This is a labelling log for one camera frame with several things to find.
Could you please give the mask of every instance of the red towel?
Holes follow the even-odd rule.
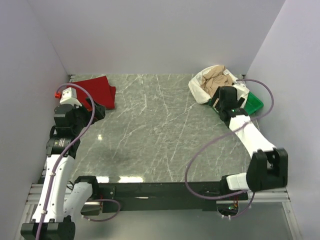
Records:
[[[94,79],[73,82],[80,87],[87,90],[94,101],[105,106],[107,109],[115,108],[116,87],[110,86],[106,76],[101,76]],[[89,111],[92,110],[89,103],[86,101],[87,95],[80,89],[76,89],[76,96],[80,103],[82,103]]]

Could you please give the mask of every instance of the wrinkled cloth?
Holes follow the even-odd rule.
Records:
[[[201,79],[200,87],[211,96],[215,94],[218,87],[232,86],[234,82],[229,74],[224,75],[225,66],[219,65],[204,74]]]

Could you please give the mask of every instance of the floor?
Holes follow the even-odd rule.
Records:
[[[71,82],[99,75],[73,75]],[[106,112],[81,138],[72,180],[95,175],[99,182],[181,182],[191,157],[230,130],[188,88],[191,74],[108,74],[116,86],[116,109]],[[189,181],[219,181],[245,172],[250,156],[236,136],[200,154]]]

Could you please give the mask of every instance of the green bin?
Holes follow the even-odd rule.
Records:
[[[249,114],[255,113],[257,110],[261,109],[264,103],[257,98],[253,93],[249,92],[248,99],[245,103],[244,110]]]

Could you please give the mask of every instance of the white wall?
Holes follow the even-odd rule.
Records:
[[[26,0],[0,1],[0,31],[0,238],[11,240],[44,166],[54,91],[67,74]]]
[[[245,74],[285,0],[28,0],[69,74]]]
[[[273,91],[274,110],[260,127],[288,151],[288,193],[306,240],[320,238],[319,12],[320,1],[286,0],[247,74]],[[266,110],[268,93],[250,88]]]

